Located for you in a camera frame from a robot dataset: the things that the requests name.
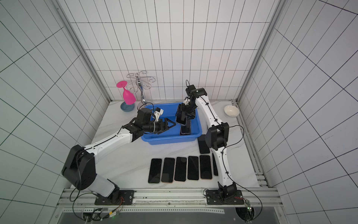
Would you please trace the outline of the black phone stack top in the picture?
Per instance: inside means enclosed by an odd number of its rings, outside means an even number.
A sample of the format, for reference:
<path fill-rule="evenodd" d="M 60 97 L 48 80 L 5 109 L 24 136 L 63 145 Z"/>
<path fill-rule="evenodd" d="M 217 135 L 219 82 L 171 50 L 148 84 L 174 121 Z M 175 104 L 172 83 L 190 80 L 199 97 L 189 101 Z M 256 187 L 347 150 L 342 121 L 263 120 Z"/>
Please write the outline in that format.
<path fill-rule="evenodd" d="M 210 154 L 210 148 L 206 144 L 205 135 L 199 136 L 197 140 L 198 140 L 200 154 L 201 155 Z"/>

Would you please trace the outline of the black phone stack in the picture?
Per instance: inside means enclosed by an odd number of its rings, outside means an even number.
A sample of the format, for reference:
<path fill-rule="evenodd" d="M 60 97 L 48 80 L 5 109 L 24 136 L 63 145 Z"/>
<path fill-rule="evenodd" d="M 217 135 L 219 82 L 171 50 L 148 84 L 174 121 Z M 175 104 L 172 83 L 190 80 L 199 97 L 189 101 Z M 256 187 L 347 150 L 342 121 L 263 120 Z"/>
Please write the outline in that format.
<path fill-rule="evenodd" d="M 206 144 L 205 135 L 199 136 L 197 140 L 198 140 L 200 154 L 201 155 L 210 154 L 210 148 Z"/>
<path fill-rule="evenodd" d="M 187 115 L 185 112 L 177 112 L 176 113 L 176 123 L 180 124 L 182 126 L 186 125 L 186 121 L 187 121 Z"/>

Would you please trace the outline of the black phone removed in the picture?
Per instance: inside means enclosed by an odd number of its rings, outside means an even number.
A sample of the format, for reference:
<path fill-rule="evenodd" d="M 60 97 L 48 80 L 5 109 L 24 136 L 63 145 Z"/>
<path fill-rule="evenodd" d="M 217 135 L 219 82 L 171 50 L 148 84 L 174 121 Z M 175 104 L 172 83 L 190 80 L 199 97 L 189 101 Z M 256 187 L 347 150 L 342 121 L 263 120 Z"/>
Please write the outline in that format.
<path fill-rule="evenodd" d="M 197 181 L 199 180 L 199 158 L 197 156 L 188 157 L 187 179 Z"/>
<path fill-rule="evenodd" d="M 163 183 L 172 183 L 173 182 L 174 167 L 175 167 L 175 159 L 174 158 L 165 158 L 164 159 L 161 182 L 163 182 Z"/>
<path fill-rule="evenodd" d="M 185 182 L 187 175 L 187 158 L 177 157 L 175 162 L 174 180 L 177 182 Z"/>
<path fill-rule="evenodd" d="M 209 155 L 200 155 L 200 177 L 201 179 L 212 179 L 211 158 Z"/>

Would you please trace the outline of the pale green cased phone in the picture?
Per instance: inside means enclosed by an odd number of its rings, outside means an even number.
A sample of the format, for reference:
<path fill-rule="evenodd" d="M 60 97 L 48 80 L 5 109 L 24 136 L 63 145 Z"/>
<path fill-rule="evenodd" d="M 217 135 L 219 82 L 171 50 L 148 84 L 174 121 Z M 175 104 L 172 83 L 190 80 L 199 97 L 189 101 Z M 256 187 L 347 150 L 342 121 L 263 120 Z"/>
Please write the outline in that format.
<path fill-rule="evenodd" d="M 161 178 L 162 159 L 153 158 L 151 160 L 148 183 L 159 183 Z"/>

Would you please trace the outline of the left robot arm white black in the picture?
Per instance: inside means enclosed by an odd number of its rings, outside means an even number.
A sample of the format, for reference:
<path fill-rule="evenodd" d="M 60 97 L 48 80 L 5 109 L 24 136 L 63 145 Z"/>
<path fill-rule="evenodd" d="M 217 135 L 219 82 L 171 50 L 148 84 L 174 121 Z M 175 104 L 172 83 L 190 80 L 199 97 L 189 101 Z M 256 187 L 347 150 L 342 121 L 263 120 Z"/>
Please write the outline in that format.
<path fill-rule="evenodd" d="M 120 188 L 96 172 L 96 164 L 114 150 L 134 142 L 146 133 L 161 134 L 175 127 L 168 118 L 140 121 L 133 118 L 113 135 L 84 147 L 70 149 L 62 168 L 65 177 L 77 190 L 90 190 L 101 202 L 116 204 L 120 201 Z"/>

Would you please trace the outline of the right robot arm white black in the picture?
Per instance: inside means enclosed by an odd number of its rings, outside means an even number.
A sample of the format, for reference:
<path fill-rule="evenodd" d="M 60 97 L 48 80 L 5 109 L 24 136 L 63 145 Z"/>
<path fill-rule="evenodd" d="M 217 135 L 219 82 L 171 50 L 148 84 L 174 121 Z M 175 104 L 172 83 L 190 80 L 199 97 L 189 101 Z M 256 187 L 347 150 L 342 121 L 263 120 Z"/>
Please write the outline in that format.
<path fill-rule="evenodd" d="M 186 88 L 187 97 L 179 104 L 176 112 L 176 123 L 185 126 L 189 120 L 196 117 L 196 109 L 204 113 L 208 131 L 205 143 L 214 154 L 218 169 L 218 194 L 222 202 L 228 203 L 238 192 L 237 184 L 233 180 L 228 167 L 226 148 L 230 126 L 222 121 L 211 105 L 204 88 L 197 89 L 194 85 Z"/>

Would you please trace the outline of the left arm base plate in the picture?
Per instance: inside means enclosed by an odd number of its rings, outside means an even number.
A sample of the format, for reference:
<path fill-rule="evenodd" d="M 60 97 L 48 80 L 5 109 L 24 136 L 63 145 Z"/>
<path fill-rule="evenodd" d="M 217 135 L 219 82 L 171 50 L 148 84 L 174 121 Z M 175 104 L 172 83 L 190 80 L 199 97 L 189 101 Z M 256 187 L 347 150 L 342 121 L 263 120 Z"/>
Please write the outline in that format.
<path fill-rule="evenodd" d="M 117 190 L 115 189 L 108 197 L 98 195 L 95 205 L 132 205 L 134 190 Z"/>

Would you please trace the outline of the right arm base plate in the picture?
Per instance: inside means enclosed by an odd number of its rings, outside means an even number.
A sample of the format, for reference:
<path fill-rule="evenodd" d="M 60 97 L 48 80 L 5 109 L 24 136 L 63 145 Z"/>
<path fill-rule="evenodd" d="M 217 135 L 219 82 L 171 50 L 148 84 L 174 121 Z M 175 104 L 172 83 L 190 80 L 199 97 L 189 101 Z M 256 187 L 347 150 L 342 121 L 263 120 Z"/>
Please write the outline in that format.
<path fill-rule="evenodd" d="M 244 205 L 245 199 L 242 192 L 237 190 L 234 194 L 220 193 L 219 190 L 203 190 L 203 195 L 208 205 Z"/>

